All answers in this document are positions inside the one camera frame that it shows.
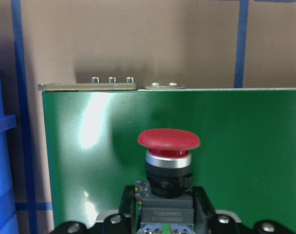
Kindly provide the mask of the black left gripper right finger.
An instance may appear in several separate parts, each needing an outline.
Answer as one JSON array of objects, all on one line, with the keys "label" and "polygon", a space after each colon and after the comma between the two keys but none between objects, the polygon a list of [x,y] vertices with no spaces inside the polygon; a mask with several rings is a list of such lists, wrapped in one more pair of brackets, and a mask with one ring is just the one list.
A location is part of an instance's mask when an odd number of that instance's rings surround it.
[{"label": "black left gripper right finger", "polygon": [[197,234],[293,234],[294,231],[273,220],[261,220],[252,228],[234,214],[216,211],[203,187],[192,188],[195,233]]}]

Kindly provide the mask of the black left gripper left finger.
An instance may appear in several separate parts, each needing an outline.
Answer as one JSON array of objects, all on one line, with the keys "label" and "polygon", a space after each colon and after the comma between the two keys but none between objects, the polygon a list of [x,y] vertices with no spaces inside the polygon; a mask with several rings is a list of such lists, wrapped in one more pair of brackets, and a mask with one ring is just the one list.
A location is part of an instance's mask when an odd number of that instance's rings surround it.
[{"label": "black left gripper left finger", "polygon": [[118,211],[105,215],[87,228],[78,221],[67,221],[56,227],[53,234],[134,234],[135,229],[135,187],[124,187]]}]

